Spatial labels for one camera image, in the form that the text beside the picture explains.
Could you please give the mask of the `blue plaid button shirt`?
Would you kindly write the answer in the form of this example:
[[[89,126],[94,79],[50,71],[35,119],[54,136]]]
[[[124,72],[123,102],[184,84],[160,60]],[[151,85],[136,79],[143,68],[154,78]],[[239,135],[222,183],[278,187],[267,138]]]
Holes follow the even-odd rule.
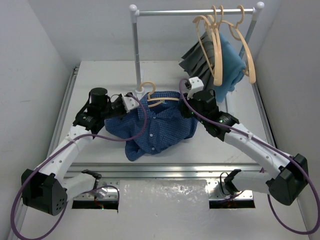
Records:
[[[146,128],[140,137],[125,143],[124,152],[129,161],[136,161],[145,154],[159,154],[194,136],[198,121],[195,118],[184,118],[178,108],[178,101],[165,100],[160,105],[149,107],[155,101],[148,102],[145,95],[140,102],[146,110]],[[128,139],[140,132],[144,125],[144,117],[144,112],[139,107],[123,118],[106,119],[104,124],[110,134]]]

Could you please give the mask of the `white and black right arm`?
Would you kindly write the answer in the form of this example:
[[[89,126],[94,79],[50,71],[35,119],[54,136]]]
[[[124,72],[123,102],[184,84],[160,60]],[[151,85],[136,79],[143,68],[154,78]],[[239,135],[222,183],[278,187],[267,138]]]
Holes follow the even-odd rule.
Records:
[[[270,194],[289,206],[308,184],[301,172],[308,171],[303,155],[282,152],[252,134],[237,118],[219,110],[212,92],[201,90],[190,99],[184,93],[179,110],[183,117],[197,119],[212,137],[237,148],[264,168],[264,173],[234,169],[220,185],[224,193],[251,190]]]

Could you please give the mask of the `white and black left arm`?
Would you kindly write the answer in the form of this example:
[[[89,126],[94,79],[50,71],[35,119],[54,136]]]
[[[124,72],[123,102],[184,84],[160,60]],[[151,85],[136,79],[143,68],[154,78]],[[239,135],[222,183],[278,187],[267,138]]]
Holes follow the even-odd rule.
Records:
[[[70,179],[65,179],[65,175],[83,148],[104,127],[105,120],[127,113],[124,97],[121,93],[111,100],[105,88],[90,90],[64,140],[36,169],[22,174],[24,205],[56,216],[69,200],[97,188],[99,173],[86,169]]]

